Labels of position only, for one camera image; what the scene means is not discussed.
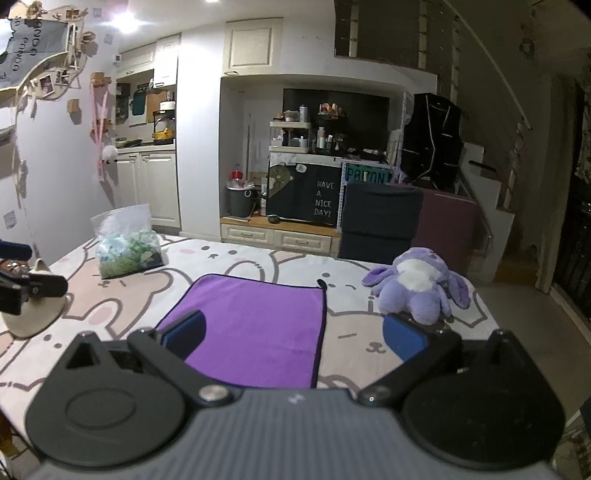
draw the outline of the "trash can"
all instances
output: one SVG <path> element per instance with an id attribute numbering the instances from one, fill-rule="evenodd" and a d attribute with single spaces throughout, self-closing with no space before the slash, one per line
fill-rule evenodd
<path id="1" fill-rule="evenodd" d="M 252 206 L 255 202 L 254 185 L 248 187 L 230 187 L 228 186 L 228 195 L 230 197 L 230 216 L 250 217 Z"/>

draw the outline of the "wooden shelf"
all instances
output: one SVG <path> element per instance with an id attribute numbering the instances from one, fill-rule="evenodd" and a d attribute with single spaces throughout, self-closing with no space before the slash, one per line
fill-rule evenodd
<path id="1" fill-rule="evenodd" d="M 220 219 L 220 223 L 226 223 L 228 225 L 253 226 L 257 228 L 270 228 L 273 230 L 287 232 L 312 233 L 313 235 L 324 235 L 340 238 L 340 233 L 338 233 L 335 228 L 329 226 L 318 226 L 311 225 L 310 223 L 300 222 L 288 222 L 286 220 L 280 223 L 269 223 L 268 218 L 263 216 L 251 217 L 248 222 L 241 222 L 239 220 L 233 220 L 231 218 L 224 217 Z"/>
<path id="2" fill-rule="evenodd" d="M 278 153 L 308 153 L 310 149 L 308 147 L 275 147 L 269 146 L 269 152 Z"/>
<path id="3" fill-rule="evenodd" d="M 309 130 L 312 124 L 309 122 L 271 122 L 271 127 L 279 128 L 301 128 L 302 130 Z"/>

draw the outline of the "bottle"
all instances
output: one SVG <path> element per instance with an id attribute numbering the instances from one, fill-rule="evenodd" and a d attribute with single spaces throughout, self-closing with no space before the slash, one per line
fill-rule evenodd
<path id="1" fill-rule="evenodd" d="M 324 148 L 324 127 L 320 127 L 318 129 L 318 140 L 316 142 L 316 146 L 321 150 Z"/>

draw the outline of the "white cabinet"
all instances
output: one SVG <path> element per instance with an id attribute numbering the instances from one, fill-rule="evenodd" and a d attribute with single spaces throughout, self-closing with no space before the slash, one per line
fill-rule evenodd
<path id="1" fill-rule="evenodd" d="M 117 65 L 117 79 L 152 70 L 155 53 L 155 43 L 122 53 L 121 62 Z"/>
<path id="2" fill-rule="evenodd" d="M 139 154 L 121 154 L 117 158 L 117 182 L 115 204 L 117 208 L 138 205 L 139 187 L 137 161 Z"/>
<path id="3" fill-rule="evenodd" d="M 162 88 L 176 85 L 179 45 L 180 35 L 162 38 L 156 42 L 154 87 Z"/>
<path id="4" fill-rule="evenodd" d="M 152 225 L 181 226 L 174 151 L 120 154 L 117 179 L 117 208 L 148 203 Z"/>
<path id="5" fill-rule="evenodd" d="M 282 18 L 228 22 L 223 74 L 277 73 L 281 54 Z"/>
<path id="6" fill-rule="evenodd" d="M 180 227 L 175 153 L 142 153 L 141 158 L 141 197 L 142 203 L 150 204 L 152 224 Z"/>

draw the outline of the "plush bunny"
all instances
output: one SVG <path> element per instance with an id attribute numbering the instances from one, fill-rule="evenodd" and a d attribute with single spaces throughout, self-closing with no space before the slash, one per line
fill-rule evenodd
<path id="1" fill-rule="evenodd" d="M 391 267 L 378 267 L 361 281 L 373 287 L 379 296 L 383 314 L 407 312 L 423 325 L 433 325 L 441 313 L 452 315 L 447 294 L 461 309 L 470 306 L 468 286 L 461 275 L 448 269 L 443 259 L 430 248 L 412 247 L 396 257 Z"/>

